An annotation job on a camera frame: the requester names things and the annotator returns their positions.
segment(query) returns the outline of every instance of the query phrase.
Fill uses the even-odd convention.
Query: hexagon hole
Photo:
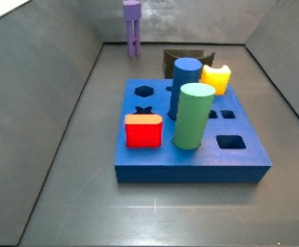
[[[135,88],[134,93],[135,93],[138,96],[149,97],[149,96],[151,96],[153,94],[155,94],[155,90],[154,90],[154,88],[151,88],[151,87],[149,87],[149,86],[141,86],[141,87]]]

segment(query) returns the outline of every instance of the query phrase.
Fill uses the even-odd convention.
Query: yellow block
[[[229,66],[223,66],[221,69],[205,66],[201,81],[215,88],[215,94],[218,96],[223,96],[226,94],[230,76],[231,71]]]

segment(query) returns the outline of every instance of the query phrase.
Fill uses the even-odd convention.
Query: cylinder
[[[190,82],[198,82],[203,64],[195,58],[179,58],[174,64],[173,88],[170,98],[169,116],[175,121],[181,87]]]
[[[202,144],[214,95],[215,88],[203,83],[189,83],[181,88],[173,143],[183,150]]]

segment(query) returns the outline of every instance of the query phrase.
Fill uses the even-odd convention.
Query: gray floor
[[[103,47],[23,246],[299,245],[299,120],[243,46]],[[217,52],[274,167],[259,184],[118,184],[115,142],[129,78],[163,78],[163,49]]]

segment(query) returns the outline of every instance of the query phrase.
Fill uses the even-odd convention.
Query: toy block
[[[226,94],[230,76],[231,71],[229,66],[223,66],[221,69],[205,66],[201,81],[215,88],[218,96],[223,96]]]
[[[199,82],[203,64],[195,58],[179,58],[175,61],[169,116],[175,121],[181,87],[190,82]]]
[[[205,136],[215,89],[203,83],[187,83],[181,88],[174,144],[183,150],[197,149]]]
[[[162,145],[163,117],[158,114],[127,114],[129,148],[158,148]]]
[[[141,55],[141,23],[142,3],[135,0],[125,1],[125,19],[127,22],[129,53],[130,57]]]
[[[127,81],[115,156],[118,182],[259,182],[273,163],[233,86],[225,96],[214,97],[201,146],[182,150],[173,143],[177,122],[167,114],[171,85],[171,79]],[[163,142],[157,149],[126,145],[126,115],[137,107],[163,117]]]

